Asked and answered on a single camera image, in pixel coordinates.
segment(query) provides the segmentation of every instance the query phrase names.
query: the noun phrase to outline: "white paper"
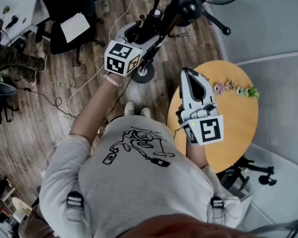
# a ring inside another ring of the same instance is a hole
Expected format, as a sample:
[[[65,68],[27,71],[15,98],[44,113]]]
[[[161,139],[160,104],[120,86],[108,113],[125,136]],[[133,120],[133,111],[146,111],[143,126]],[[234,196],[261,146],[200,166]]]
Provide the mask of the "white paper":
[[[61,29],[63,30],[67,43],[74,40],[88,28],[90,28],[90,25],[85,16],[81,13],[76,13],[76,15],[61,24]]]

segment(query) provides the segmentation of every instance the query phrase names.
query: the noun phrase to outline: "camouflage pants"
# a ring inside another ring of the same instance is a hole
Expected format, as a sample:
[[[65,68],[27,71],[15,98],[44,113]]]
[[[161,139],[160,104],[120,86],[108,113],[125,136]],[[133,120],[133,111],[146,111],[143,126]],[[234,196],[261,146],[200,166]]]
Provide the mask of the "camouflage pants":
[[[42,58],[20,53],[12,47],[1,46],[0,71],[4,69],[17,69],[20,75],[28,82],[35,81],[36,71],[44,71],[45,63]]]

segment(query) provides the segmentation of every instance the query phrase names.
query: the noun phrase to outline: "wooden floor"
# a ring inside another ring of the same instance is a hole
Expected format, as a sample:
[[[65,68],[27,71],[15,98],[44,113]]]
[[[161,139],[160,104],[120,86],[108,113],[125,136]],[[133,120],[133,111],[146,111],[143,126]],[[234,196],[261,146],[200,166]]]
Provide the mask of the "wooden floor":
[[[160,7],[164,9],[170,0],[162,0]],[[108,33],[114,22],[127,10],[130,0],[99,0],[95,2],[97,15],[104,19],[103,25],[98,25],[98,39],[108,43]],[[154,0],[133,0],[132,6],[114,27],[111,38],[115,38],[117,30],[127,23],[139,20],[141,14],[153,7]],[[122,115],[124,105],[132,101],[137,110],[144,106],[151,109],[154,119],[162,123],[166,122],[169,101],[175,91],[179,70],[182,67],[195,68],[210,60],[222,58],[213,27],[206,20],[200,18],[196,23],[187,28],[176,28],[175,34],[188,32],[190,36],[178,39],[166,39],[164,45],[155,57],[155,77],[150,83],[139,85],[131,81],[126,93],[120,99],[115,110],[110,114],[109,120]],[[35,43],[35,36],[29,35],[25,52],[37,56],[39,51],[48,54],[47,70],[38,75],[38,82],[31,87],[24,80],[17,83],[18,87],[30,87],[32,90],[45,94],[51,101],[61,97],[64,105],[79,87],[93,77],[104,63],[104,48],[94,43],[87,43],[81,48],[81,66],[75,66],[75,51],[60,55],[51,55],[49,42],[43,40]],[[88,99],[96,91],[102,81],[104,71],[93,79],[86,87],[72,98],[72,108],[78,113],[87,103]],[[118,91],[116,98],[124,91],[128,80]],[[63,113],[48,104],[44,97],[18,90],[13,97],[15,106],[19,106],[20,112],[11,113],[11,123],[6,123],[2,114],[0,125],[0,156],[13,163],[32,169],[35,165],[41,166],[51,148],[56,145],[64,135],[67,135],[73,119],[68,119]],[[15,195],[28,204],[32,204],[38,196],[36,187],[40,185],[42,178],[40,172],[43,168],[26,170],[18,166],[10,165],[0,159],[0,178],[7,176],[16,187]]]

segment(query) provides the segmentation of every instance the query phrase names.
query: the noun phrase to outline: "bracelet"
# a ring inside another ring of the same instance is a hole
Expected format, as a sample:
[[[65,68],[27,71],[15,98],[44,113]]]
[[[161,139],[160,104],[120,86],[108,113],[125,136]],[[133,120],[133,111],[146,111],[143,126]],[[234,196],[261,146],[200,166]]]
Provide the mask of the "bracelet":
[[[110,76],[108,75],[104,75],[104,78],[107,79],[110,83],[112,83],[113,85],[120,87],[121,84],[117,83],[115,80],[113,80]]]

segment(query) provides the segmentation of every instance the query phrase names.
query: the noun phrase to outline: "white shoe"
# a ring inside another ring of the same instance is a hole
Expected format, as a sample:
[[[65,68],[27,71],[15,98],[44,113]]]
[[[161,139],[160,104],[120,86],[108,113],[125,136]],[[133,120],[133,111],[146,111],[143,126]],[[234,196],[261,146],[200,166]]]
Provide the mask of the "white shoe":
[[[32,86],[35,86],[35,85],[36,85],[36,73],[37,73],[37,71],[35,71],[35,74],[34,74],[34,82],[32,83]]]
[[[39,58],[42,58],[44,60],[44,70],[41,71],[41,72],[45,72],[45,70],[46,70],[46,60],[48,59],[48,56],[44,52],[40,52]]]
[[[125,116],[133,116],[135,114],[135,105],[132,102],[128,102],[125,106]]]
[[[150,119],[151,118],[150,109],[149,108],[144,108],[143,110],[141,110],[140,115],[142,117],[147,117],[147,118]]]

